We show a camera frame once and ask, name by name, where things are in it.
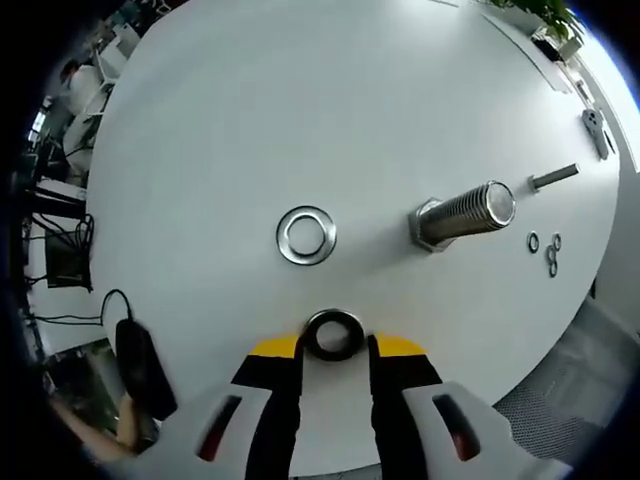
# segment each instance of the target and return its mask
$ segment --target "black rubber ring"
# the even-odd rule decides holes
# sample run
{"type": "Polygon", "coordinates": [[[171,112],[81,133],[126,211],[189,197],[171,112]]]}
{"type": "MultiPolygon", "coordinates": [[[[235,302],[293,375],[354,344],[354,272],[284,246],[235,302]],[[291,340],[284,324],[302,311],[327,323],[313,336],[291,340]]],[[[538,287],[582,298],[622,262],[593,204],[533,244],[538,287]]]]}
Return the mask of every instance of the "black rubber ring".
{"type": "Polygon", "coordinates": [[[341,362],[353,357],[364,344],[364,328],[350,313],[343,310],[324,310],[317,313],[300,337],[302,345],[314,357],[325,362],[341,362]],[[318,343],[318,330],[326,323],[335,322],[347,330],[347,342],[341,350],[325,350],[318,343]]]}

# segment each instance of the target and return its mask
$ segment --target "large hex bolt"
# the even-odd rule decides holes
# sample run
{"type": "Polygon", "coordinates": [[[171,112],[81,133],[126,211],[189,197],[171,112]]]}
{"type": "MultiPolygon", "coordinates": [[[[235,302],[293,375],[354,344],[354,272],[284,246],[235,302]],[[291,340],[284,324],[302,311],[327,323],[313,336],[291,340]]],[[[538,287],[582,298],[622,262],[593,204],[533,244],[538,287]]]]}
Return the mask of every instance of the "large hex bolt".
{"type": "Polygon", "coordinates": [[[430,198],[409,215],[413,242],[441,252],[458,237],[500,230],[516,214],[516,200],[504,183],[491,181],[442,202],[430,198]]]}

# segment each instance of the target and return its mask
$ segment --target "desk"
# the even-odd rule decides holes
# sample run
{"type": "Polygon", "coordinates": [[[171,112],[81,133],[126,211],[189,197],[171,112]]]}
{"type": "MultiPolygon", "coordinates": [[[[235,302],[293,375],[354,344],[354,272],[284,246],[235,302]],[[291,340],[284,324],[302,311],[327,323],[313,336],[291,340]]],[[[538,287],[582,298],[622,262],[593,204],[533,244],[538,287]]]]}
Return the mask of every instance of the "desk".
{"type": "MultiPolygon", "coordinates": [[[[467,9],[192,1],[142,39],[98,132],[96,296],[126,292],[179,404],[331,307],[421,344],[444,379],[492,404],[564,332],[607,245],[619,163],[599,161],[582,109],[467,9]],[[529,191],[529,175],[574,162],[579,175],[529,191]],[[410,211],[491,179],[517,197],[508,228],[434,255],[409,242],[410,211]],[[275,244],[299,205],[337,225],[312,267],[275,244]]],[[[121,313],[107,315],[111,341],[121,313]]],[[[291,475],[377,462],[366,362],[306,363],[291,475]]]]}

